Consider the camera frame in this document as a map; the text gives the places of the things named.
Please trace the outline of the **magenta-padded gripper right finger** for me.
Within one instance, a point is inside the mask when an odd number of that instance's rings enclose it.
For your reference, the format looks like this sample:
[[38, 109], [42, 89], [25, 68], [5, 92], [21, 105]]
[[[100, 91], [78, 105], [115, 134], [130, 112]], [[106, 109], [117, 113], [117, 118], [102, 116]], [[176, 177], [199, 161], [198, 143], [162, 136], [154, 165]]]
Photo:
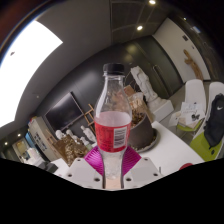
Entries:
[[162, 177], [149, 157], [141, 157], [131, 147], [126, 149], [121, 166], [122, 189], [140, 188]]

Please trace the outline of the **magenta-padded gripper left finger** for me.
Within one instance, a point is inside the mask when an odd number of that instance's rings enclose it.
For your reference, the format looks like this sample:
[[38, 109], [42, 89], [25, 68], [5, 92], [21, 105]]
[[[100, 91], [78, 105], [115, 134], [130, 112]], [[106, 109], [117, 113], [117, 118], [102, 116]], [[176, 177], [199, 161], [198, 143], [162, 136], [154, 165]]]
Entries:
[[104, 189], [104, 163], [98, 147], [83, 158], [76, 158], [63, 178], [84, 188]]

